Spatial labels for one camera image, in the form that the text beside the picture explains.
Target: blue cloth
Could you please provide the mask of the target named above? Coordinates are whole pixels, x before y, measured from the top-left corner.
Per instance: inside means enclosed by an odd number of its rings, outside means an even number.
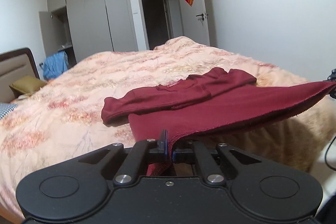
[[[0,120],[16,107],[17,104],[0,103]]]
[[[45,80],[55,79],[68,70],[68,56],[62,51],[46,58],[43,65]]]

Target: bedspread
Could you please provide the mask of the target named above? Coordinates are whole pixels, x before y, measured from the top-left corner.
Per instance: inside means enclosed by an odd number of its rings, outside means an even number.
[[[0,120],[0,214],[23,219],[15,189],[27,174],[114,142],[134,144],[127,119],[106,126],[104,98],[123,97],[142,86],[168,85],[213,67],[245,70],[259,86],[305,83],[272,64],[197,44],[179,37],[154,51],[101,52],[90,56],[20,102]],[[207,145],[227,142],[241,149],[306,170],[336,129],[333,104],[325,97],[304,113],[237,135],[198,136]]]

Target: patterned pillow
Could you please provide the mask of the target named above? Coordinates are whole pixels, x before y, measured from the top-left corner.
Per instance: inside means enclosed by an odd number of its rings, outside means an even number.
[[[0,103],[0,120],[16,107],[17,104]]]

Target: pillow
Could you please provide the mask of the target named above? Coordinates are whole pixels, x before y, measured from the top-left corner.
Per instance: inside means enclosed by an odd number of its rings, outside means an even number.
[[[0,103],[0,120],[16,107],[17,104]]]
[[[25,76],[9,86],[21,94],[32,93],[44,87],[47,83],[35,77]]]

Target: yellow pillow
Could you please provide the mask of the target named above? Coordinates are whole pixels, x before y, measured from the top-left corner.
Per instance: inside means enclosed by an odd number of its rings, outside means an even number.
[[[33,93],[44,87],[47,83],[35,77],[25,76],[9,86],[21,94]]]

